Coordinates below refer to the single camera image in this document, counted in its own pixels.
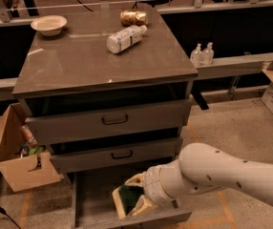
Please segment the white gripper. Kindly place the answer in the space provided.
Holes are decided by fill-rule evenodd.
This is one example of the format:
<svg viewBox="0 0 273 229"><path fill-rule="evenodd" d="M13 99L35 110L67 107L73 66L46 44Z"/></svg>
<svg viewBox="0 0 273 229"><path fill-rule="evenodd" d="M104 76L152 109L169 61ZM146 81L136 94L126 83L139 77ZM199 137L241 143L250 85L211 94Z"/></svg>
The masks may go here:
<svg viewBox="0 0 273 229"><path fill-rule="evenodd" d="M147 214L156 209L158 205L173 200L162 187L161 168L161 165L150 167L144 174L136 174L124 182L126 186L143 187L144 190L144 195L139 197L136 206L129 213L130 217Z"/></svg>

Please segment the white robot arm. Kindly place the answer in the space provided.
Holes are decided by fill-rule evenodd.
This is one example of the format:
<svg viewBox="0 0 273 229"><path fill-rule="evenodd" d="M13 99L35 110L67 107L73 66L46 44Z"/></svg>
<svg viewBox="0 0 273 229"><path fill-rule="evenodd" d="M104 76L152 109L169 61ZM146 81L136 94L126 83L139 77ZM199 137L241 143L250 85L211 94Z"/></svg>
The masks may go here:
<svg viewBox="0 0 273 229"><path fill-rule="evenodd" d="M204 143L185 146L176 160L125 182L124 209L136 215L180 196L231 188L273 207L273 164L243 160Z"/></svg>

